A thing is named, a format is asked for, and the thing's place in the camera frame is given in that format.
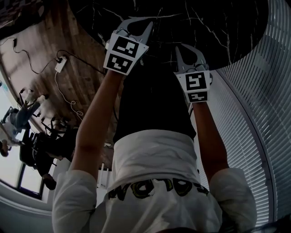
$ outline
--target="power cable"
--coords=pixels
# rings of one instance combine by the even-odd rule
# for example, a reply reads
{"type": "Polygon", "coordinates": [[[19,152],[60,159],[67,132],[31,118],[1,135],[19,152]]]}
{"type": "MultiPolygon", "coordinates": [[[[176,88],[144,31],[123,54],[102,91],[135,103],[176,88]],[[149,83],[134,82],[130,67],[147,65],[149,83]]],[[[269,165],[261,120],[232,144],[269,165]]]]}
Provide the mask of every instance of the power cable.
{"type": "Polygon", "coordinates": [[[62,51],[62,52],[66,52],[67,54],[70,54],[71,56],[73,56],[73,57],[77,58],[78,60],[84,62],[86,65],[91,66],[91,67],[92,67],[94,70],[96,70],[97,72],[99,72],[99,73],[105,75],[104,72],[98,70],[95,66],[91,65],[90,63],[86,62],[85,60],[83,60],[83,59],[77,57],[76,55],[74,55],[74,54],[72,54],[72,53],[70,53],[70,52],[68,52],[68,51],[66,51],[66,50],[61,49],[61,50],[57,51],[57,53],[56,53],[56,57],[57,57],[58,59],[61,59],[61,58],[58,56],[59,52],[61,52],[61,51],[62,51]]]}
{"type": "MultiPolygon", "coordinates": [[[[70,53],[70,52],[68,52],[68,51],[66,51],[66,50],[58,50],[57,53],[56,53],[56,57],[57,57],[59,60],[57,60],[57,59],[55,59],[55,58],[52,59],[52,60],[50,60],[50,61],[45,65],[45,67],[42,69],[41,72],[36,72],[36,71],[34,71],[34,70],[32,69],[31,59],[30,59],[30,55],[29,55],[29,53],[28,53],[26,50],[21,50],[21,51],[19,51],[19,52],[17,52],[17,51],[15,50],[15,47],[16,47],[16,44],[17,44],[17,39],[16,39],[16,38],[14,38],[14,37],[10,37],[10,38],[6,39],[6,40],[5,40],[5,41],[4,41],[0,46],[4,45],[4,44],[5,44],[8,40],[10,40],[10,39],[13,39],[13,40],[14,40],[13,51],[14,51],[15,53],[25,52],[26,55],[27,55],[27,57],[28,57],[28,61],[29,61],[29,65],[30,65],[30,69],[31,69],[35,74],[37,74],[37,75],[40,74],[40,73],[42,73],[42,72],[45,70],[45,68],[46,68],[46,67],[47,67],[47,66],[48,66],[52,61],[56,61],[56,62],[58,62],[58,63],[61,62],[61,58],[59,57],[59,52],[66,52],[67,54],[69,54],[69,55],[75,57],[76,59],[80,60],[81,62],[84,62],[86,65],[92,67],[92,68],[93,68],[94,70],[96,70],[97,72],[103,74],[104,76],[106,75],[104,71],[100,71],[99,69],[97,69],[96,67],[94,67],[93,65],[91,65],[90,63],[86,62],[85,60],[83,60],[83,59],[77,57],[76,55],[74,55],[74,54],[72,54],[72,53],[70,53]]],[[[57,75],[57,73],[55,74],[55,82],[56,82],[56,84],[57,84],[57,86],[58,86],[58,89],[59,89],[59,85],[58,85],[58,83],[57,83],[57,81],[56,81],[56,75],[57,75]]],[[[64,100],[65,100],[66,102],[68,102],[68,103],[71,104],[71,109],[72,109],[72,110],[77,114],[77,116],[82,120],[82,118],[81,118],[80,116],[83,116],[84,113],[81,112],[81,111],[75,111],[75,110],[72,108],[72,105],[76,104],[76,102],[75,102],[75,101],[72,101],[72,102],[67,101],[66,98],[65,98],[65,96],[63,95],[63,93],[60,91],[60,89],[59,89],[59,92],[62,94],[64,100]]],[[[114,107],[113,107],[113,113],[114,113],[114,117],[115,117],[116,121],[118,122],[118,118],[117,118],[116,111],[115,111],[115,108],[114,108],[114,107]]]]}
{"type": "Polygon", "coordinates": [[[16,38],[14,38],[14,37],[10,37],[10,38],[8,38],[7,40],[5,40],[5,41],[4,41],[0,46],[4,45],[5,42],[8,41],[8,40],[10,40],[10,39],[14,39],[14,40],[15,40],[16,38]]]}
{"type": "Polygon", "coordinates": [[[59,84],[58,84],[58,82],[57,82],[57,80],[56,80],[56,75],[57,75],[57,74],[58,74],[58,72],[55,73],[55,83],[56,83],[56,85],[57,85],[57,87],[58,87],[59,92],[62,94],[64,100],[65,100],[67,103],[71,104],[71,109],[72,109],[72,110],[77,114],[77,116],[78,116],[78,117],[81,119],[81,121],[82,121],[83,119],[82,119],[80,116],[83,116],[84,113],[81,112],[81,111],[75,111],[75,110],[73,109],[73,106],[72,106],[72,105],[75,105],[75,104],[76,104],[76,101],[71,101],[71,102],[67,101],[67,99],[65,98],[64,94],[61,92],[61,90],[60,90],[60,88],[59,88],[59,84]]]}
{"type": "Polygon", "coordinates": [[[36,72],[36,71],[34,71],[33,69],[32,69],[32,65],[31,65],[31,59],[30,59],[30,56],[29,56],[29,53],[26,51],[26,50],[21,50],[21,51],[19,51],[19,52],[17,52],[17,51],[15,51],[15,47],[13,48],[13,51],[14,51],[14,53],[21,53],[21,52],[25,52],[26,54],[27,54],[27,57],[28,57],[28,61],[29,61],[29,65],[30,65],[30,69],[32,70],[32,72],[34,72],[35,74],[37,74],[37,75],[39,75],[40,73],[42,73],[44,70],[45,70],[45,68],[52,62],[52,61],[56,61],[56,62],[58,62],[55,58],[54,59],[52,59],[52,60],[50,60],[46,65],[45,65],[45,67],[42,69],[42,71],[41,72],[36,72]]]}

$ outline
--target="marble surface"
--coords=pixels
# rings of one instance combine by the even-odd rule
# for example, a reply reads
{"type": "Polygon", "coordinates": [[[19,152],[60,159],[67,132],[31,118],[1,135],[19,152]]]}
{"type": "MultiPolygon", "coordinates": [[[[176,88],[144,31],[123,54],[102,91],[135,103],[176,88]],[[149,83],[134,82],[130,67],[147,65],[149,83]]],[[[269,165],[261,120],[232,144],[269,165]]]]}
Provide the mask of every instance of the marble surface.
{"type": "MultiPolygon", "coordinates": [[[[142,34],[153,21],[146,56],[173,71],[180,43],[199,49],[210,70],[240,60],[257,45],[268,20],[267,0],[69,0],[69,4],[77,21],[103,45],[126,19],[146,19],[129,26],[133,35],[142,34]]],[[[193,53],[179,48],[187,64],[196,62],[193,53]]]]}

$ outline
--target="wrist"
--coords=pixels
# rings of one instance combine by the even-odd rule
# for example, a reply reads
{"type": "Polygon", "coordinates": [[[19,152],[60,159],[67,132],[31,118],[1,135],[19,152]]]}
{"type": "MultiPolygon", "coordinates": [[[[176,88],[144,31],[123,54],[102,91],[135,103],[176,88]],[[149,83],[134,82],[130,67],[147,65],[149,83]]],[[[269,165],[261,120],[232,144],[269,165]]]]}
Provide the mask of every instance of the wrist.
{"type": "Polygon", "coordinates": [[[112,71],[112,70],[108,70],[107,74],[106,74],[106,78],[119,78],[122,79],[124,76],[124,74],[112,71]]]}
{"type": "Polygon", "coordinates": [[[195,107],[203,107],[203,106],[208,106],[207,102],[198,102],[198,103],[192,103],[193,108],[195,107]]]}

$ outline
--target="dark hair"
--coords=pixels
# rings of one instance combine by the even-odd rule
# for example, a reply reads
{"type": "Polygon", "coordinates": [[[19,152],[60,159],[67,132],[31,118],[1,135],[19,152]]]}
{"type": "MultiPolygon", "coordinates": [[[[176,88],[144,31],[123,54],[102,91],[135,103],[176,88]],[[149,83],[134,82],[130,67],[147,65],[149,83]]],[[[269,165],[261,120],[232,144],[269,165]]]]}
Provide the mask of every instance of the dark hair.
{"type": "Polygon", "coordinates": [[[6,153],[3,149],[2,149],[2,142],[0,141],[0,154],[3,156],[3,157],[7,157],[8,156],[8,153],[6,153]]]}
{"type": "Polygon", "coordinates": [[[49,190],[54,190],[56,187],[56,181],[53,179],[46,178],[44,179],[44,183],[49,190]]]}

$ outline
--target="window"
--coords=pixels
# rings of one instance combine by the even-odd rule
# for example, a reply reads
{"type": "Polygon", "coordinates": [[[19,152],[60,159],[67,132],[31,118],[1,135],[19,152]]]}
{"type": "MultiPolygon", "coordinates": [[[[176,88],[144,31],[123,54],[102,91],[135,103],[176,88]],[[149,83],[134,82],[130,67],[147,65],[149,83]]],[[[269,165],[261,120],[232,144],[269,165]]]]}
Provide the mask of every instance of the window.
{"type": "MultiPolygon", "coordinates": [[[[3,86],[0,87],[0,119],[11,106],[5,93],[8,89],[5,85],[3,86]]],[[[23,135],[24,130],[16,138],[22,140],[23,135]]],[[[42,178],[37,170],[20,161],[19,152],[20,147],[12,147],[8,157],[0,156],[0,182],[21,193],[41,199],[44,186],[42,178]]]]}

